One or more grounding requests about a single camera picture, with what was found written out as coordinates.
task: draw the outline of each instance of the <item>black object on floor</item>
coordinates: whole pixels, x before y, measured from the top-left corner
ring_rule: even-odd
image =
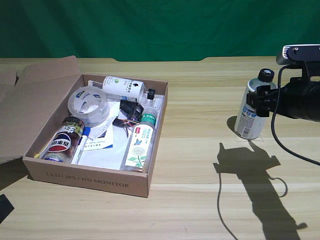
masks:
[[[14,209],[8,198],[4,194],[0,195],[0,224]]]

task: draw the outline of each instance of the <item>tabletop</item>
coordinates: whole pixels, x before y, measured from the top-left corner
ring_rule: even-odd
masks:
[[[0,71],[45,61],[2,58]],[[275,57],[119,62],[79,58],[82,73],[168,81],[168,103],[148,198],[28,179],[20,160],[0,165],[0,194],[15,209],[2,240],[320,239],[320,167],[280,148],[271,118],[248,142],[232,131],[247,82]],[[285,70],[283,82],[298,77]],[[289,149],[320,160],[317,122],[278,115]]]

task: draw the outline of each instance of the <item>white bottle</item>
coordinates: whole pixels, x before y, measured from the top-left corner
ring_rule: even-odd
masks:
[[[120,170],[147,172],[158,112],[153,107],[145,107],[141,122],[133,128],[125,150]]]
[[[136,81],[115,76],[106,76],[102,90],[114,96],[120,96],[120,100],[141,103],[148,94],[148,89],[142,81]]]
[[[252,140],[259,137],[266,117],[257,116],[255,109],[247,104],[247,94],[256,91],[259,86],[270,85],[271,89],[276,89],[277,86],[272,82],[274,75],[275,73],[271,69],[263,68],[257,78],[248,81],[234,125],[235,133],[241,138]]]

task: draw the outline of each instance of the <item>open cardboard box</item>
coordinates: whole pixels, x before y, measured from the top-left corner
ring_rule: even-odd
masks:
[[[75,56],[0,73],[0,163],[22,158],[36,181],[148,197],[168,99],[166,81],[132,78],[164,95],[147,173],[74,165],[33,158],[69,116],[68,99],[89,80],[102,83],[105,75],[80,73]]]

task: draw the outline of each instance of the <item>roll of tape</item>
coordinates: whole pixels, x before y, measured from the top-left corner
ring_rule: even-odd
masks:
[[[95,86],[85,86],[76,90],[68,100],[70,113],[81,119],[86,127],[95,127],[109,115],[106,94]]]

